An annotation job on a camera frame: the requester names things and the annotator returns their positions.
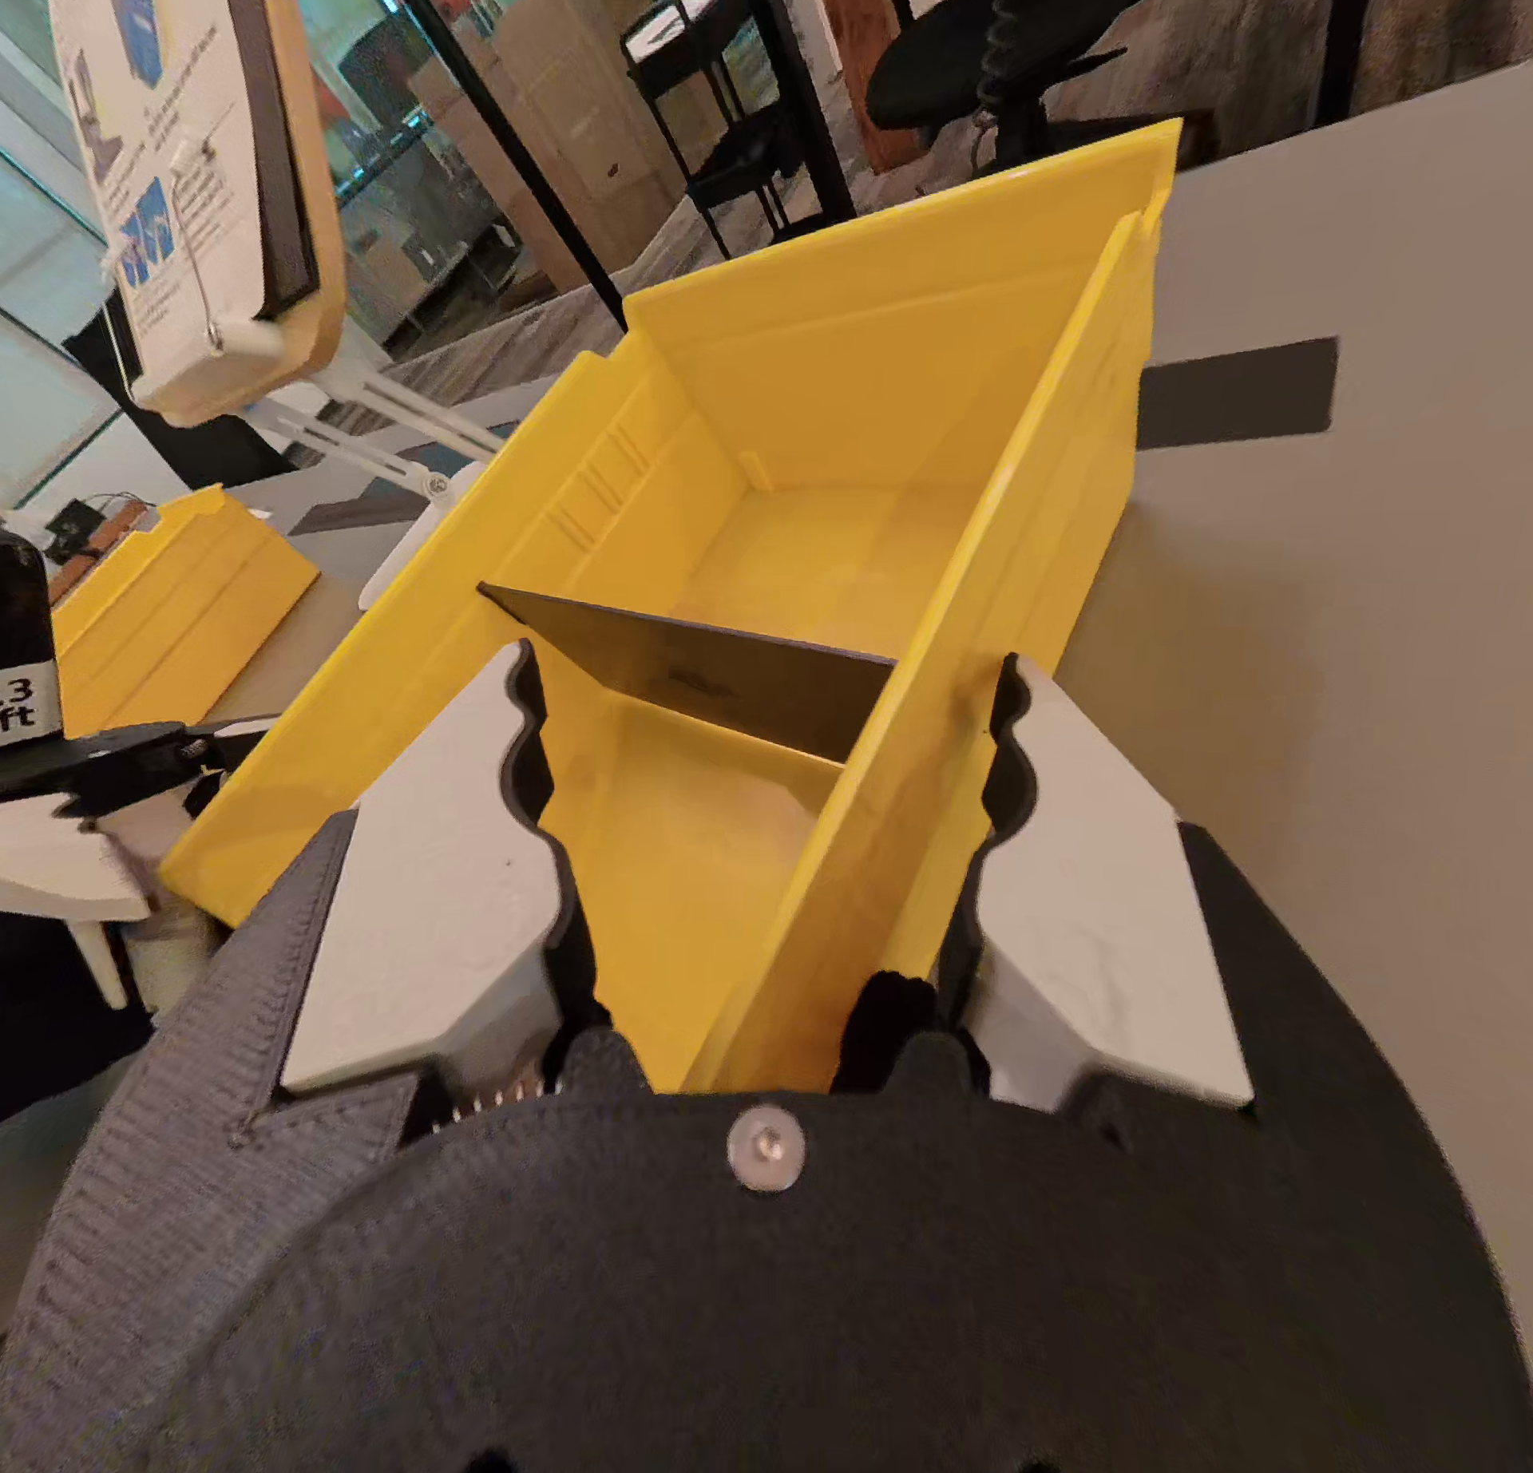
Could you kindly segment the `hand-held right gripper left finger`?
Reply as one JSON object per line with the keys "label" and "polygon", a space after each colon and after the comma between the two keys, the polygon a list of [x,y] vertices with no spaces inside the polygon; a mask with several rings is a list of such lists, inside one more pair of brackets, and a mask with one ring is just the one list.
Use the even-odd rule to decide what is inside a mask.
{"label": "hand-held right gripper left finger", "polygon": [[503,647],[356,800],[281,1086],[426,1068],[455,1105],[540,1094],[600,1018],[530,639]]}

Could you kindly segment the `tan cardboard box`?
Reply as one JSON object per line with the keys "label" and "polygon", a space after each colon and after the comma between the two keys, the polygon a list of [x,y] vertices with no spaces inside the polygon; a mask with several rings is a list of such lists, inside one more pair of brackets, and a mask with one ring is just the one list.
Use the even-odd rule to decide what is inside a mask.
{"label": "tan cardboard box", "polygon": [[[623,71],[602,1],[517,0],[489,36],[468,23],[453,34],[602,266],[615,274],[638,260],[677,210],[683,187]],[[573,251],[449,67],[435,57],[410,84],[509,220],[534,270],[555,293],[586,286]]]}

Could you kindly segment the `yellow plastic bin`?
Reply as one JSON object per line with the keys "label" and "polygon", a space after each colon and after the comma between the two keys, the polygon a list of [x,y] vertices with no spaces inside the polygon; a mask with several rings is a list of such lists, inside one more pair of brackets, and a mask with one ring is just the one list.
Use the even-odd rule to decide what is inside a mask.
{"label": "yellow plastic bin", "polygon": [[180,836],[238,925],[524,635],[484,583],[894,659],[836,763],[532,641],[598,997],[665,1092],[832,1084],[986,833],[1002,661],[1054,668],[1127,504],[1180,121],[627,299]]}
{"label": "yellow plastic bin", "polygon": [[207,720],[317,579],[223,487],[163,504],[55,606],[64,732]]}

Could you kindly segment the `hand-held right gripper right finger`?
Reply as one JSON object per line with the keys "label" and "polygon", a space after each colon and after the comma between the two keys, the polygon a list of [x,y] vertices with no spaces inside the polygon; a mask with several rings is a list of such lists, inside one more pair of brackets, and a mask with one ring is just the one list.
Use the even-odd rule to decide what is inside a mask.
{"label": "hand-held right gripper right finger", "polygon": [[940,947],[990,1097],[1054,1113],[1116,1074],[1251,1103],[1174,806],[1031,659],[1004,659],[990,734],[988,833]]}

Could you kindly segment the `black charger device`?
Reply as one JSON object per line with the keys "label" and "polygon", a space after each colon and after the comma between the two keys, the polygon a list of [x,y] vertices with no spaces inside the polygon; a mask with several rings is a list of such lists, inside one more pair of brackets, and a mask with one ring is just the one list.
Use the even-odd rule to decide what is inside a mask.
{"label": "black charger device", "polygon": [[68,500],[43,527],[43,552],[49,562],[66,564],[87,550],[105,550],[120,539],[109,529],[134,527],[145,514],[155,514],[155,504],[128,490]]}

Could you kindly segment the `wooden stand board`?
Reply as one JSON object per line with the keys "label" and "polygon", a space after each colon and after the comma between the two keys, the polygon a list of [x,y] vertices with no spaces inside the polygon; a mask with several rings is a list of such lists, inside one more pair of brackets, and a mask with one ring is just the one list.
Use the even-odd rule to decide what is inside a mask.
{"label": "wooden stand board", "polygon": [[346,316],[344,241],[331,160],[325,144],[315,73],[298,0],[263,0],[279,57],[285,110],[292,129],[298,181],[306,199],[317,262],[317,289],[275,318],[285,357],[271,363],[234,361],[172,374],[149,363],[128,384],[134,403],[161,413],[174,427],[194,427],[234,413],[298,380],[317,380],[341,355]]}

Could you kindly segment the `black bin divider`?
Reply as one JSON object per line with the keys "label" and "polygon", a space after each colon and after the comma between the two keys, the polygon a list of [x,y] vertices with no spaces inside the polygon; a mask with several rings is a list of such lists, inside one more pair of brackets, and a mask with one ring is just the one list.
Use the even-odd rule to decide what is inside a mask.
{"label": "black bin divider", "polygon": [[895,659],[480,581],[478,591],[611,691],[845,763]]}

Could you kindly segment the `black office chair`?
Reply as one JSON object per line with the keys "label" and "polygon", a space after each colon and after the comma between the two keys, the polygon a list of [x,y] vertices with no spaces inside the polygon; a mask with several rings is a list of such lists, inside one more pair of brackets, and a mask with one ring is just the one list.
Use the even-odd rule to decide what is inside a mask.
{"label": "black office chair", "polygon": [[971,117],[973,171],[996,173],[1158,121],[1214,129],[1212,110],[1054,121],[1046,94],[1124,48],[1096,50],[1145,0],[944,0],[901,26],[872,67],[865,108],[884,131],[936,131]]}

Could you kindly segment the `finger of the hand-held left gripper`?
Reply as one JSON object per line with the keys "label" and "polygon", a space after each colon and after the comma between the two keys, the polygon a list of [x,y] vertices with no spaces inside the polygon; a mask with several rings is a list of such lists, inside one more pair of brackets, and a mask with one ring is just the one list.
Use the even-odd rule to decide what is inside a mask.
{"label": "finger of the hand-held left gripper", "polygon": [[142,887],[147,914],[118,921],[128,976],[147,1010],[169,1010],[201,981],[225,941],[225,927],[203,908],[172,892],[161,862],[192,829],[186,802],[192,784],[174,786],[111,811],[101,831]]}
{"label": "finger of the hand-held left gripper", "polygon": [[105,1005],[128,1007],[107,927],[143,921],[151,900],[111,836],[60,817],[6,817],[2,908],[64,923]]}

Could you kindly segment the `black tape strip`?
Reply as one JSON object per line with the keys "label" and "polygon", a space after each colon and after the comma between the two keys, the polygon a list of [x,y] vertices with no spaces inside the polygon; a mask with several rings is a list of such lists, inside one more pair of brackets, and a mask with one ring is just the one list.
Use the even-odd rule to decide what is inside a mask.
{"label": "black tape strip", "polygon": [[1278,440],[1332,427],[1340,338],[1151,365],[1139,384],[1139,450]]}

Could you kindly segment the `black stand pole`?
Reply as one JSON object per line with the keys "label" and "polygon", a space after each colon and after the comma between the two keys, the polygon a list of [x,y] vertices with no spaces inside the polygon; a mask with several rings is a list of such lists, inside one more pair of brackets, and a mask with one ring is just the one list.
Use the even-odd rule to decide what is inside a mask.
{"label": "black stand pole", "polygon": [[609,316],[613,316],[619,328],[627,332],[625,299],[621,289],[613,282],[611,274],[604,268],[596,249],[588,243],[586,233],[576,224],[573,212],[565,206],[559,191],[553,187],[553,183],[549,183],[547,173],[538,164],[534,152],[522,141],[515,129],[515,123],[509,121],[501,102],[495,98],[489,84],[470,61],[470,55],[464,52],[460,40],[453,34],[451,23],[441,15],[431,0],[401,0],[401,3],[412,15],[418,28],[428,36],[433,52],[443,59],[447,71],[474,106],[478,117],[488,123],[489,135],[526,183],[530,195],[547,216],[559,241],[575,258]]}

